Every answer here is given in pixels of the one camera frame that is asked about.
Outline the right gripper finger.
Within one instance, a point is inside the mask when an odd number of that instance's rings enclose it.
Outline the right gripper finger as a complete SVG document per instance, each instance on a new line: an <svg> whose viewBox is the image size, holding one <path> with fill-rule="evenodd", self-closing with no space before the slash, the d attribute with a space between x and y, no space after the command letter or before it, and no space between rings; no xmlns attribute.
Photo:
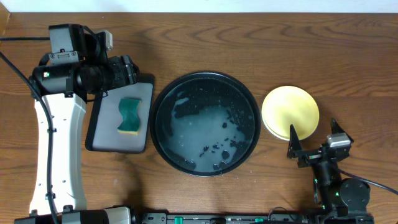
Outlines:
<svg viewBox="0 0 398 224"><path fill-rule="evenodd" d="M345 133L347 135L348 139L351 141L351 143L354 143L354 139L340 127L340 125L337 123L335 118L331 118L330 126L331 126L332 134Z"/></svg>
<svg viewBox="0 0 398 224"><path fill-rule="evenodd" d="M297 135L297 132L296 132L293 124L291 124L290 125L290 139L289 139L287 157L288 158L299 157L301 152L302 152L302 146L300 144L299 137Z"/></svg>

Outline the yellow plate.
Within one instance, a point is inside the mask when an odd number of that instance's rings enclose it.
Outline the yellow plate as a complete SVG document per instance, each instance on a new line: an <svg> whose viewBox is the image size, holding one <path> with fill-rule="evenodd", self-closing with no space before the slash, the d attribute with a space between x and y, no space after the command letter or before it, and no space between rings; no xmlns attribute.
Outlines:
<svg viewBox="0 0 398 224"><path fill-rule="evenodd" d="M288 141L290 125L303 140L317 129L320 112L315 99L296 86L280 86L264 98L261 116L265 127L275 137Z"/></svg>

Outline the green yellow sponge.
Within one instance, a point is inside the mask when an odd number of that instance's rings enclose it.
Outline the green yellow sponge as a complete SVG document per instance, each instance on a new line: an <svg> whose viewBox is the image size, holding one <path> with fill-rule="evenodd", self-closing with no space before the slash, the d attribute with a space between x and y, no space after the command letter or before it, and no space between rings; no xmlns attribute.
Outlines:
<svg viewBox="0 0 398 224"><path fill-rule="evenodd" d="M122 116L122 122L118 126L118 132L122 134L138 135L141 128L141 121L138 116L138 109L141 100L134 98L122 98L118 110Z"/></svg>

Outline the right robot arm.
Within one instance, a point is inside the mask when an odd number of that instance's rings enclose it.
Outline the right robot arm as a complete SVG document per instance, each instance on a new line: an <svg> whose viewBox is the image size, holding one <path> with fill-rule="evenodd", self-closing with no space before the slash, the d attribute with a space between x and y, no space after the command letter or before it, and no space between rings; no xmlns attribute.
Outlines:
<svg viewBox="0 0 398 224"><path fill-rule="evenodd" d="M367 212L370 201L370 186L354 177L342 178L338 163L349 157L354 140L332 119L331 134L318 149L302 148L298 134L290 125L287 151L289 159L297 159L299 168L310 167L313 171L314 200L323 211L315 214L315 223L374 223Z"/></svg>

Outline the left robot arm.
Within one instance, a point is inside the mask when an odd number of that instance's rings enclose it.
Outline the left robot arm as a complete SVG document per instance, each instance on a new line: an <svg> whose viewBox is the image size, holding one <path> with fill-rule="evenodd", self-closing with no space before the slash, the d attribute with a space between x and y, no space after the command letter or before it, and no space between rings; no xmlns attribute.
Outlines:
<svg viewBox="0 0 398 224"><path fill-rule="evenodd" d="M39 123L34 196L27 218L15 223L57 223L65 207L84 210L81 179L81 129L87 96L100 100L106 91L135 83L139 68L128 55L42 57L29 78Z"/></svg>

